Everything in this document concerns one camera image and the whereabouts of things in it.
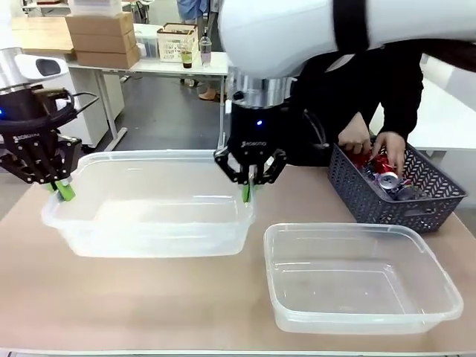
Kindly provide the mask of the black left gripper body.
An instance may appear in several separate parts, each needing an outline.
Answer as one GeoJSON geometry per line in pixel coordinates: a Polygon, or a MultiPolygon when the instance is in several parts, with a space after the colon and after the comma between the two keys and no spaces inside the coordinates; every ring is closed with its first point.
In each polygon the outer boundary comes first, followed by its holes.
{"type": "Polygon", "coordinates": [[[77,117],[76,95],[43,86],[1,96],[2,156],[75,156],[77,139],[60,127],[77,117]]]}

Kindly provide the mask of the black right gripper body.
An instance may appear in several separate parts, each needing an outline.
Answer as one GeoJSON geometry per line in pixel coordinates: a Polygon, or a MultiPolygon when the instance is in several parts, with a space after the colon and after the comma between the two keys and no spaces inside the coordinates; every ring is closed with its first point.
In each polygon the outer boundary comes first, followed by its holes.
{"type": "Polygon", "coordinates": [[[288,106],[248,108],[230,101],[231,131],[226,142],[226,155],[242,166],[285,167],[284,124],[289,118],[288,106]]]}

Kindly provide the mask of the person's right hand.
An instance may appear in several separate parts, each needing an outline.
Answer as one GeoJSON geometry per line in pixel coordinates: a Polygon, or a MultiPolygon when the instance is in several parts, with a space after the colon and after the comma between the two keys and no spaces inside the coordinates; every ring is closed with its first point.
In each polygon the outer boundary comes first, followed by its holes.
{"type": "Polygon", "coordinates": [[[360,112],[357,112],[352,120],[338,135],[338,145],[353,154],[368,154],[372,145],[368,125],[360,112]]]}

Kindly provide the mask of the person's left hand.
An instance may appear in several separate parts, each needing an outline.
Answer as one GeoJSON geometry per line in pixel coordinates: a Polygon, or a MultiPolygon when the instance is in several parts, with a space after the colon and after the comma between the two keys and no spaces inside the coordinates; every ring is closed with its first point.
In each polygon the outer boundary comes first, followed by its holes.
{"type": "Polygon", "coordinates": [[[372,156],[375,158],[384,148],[390,166],[396,170],[398,176],[402,176],[405,164],[405,139],[395,132],[380,132],[374,141],[372,156]]]}

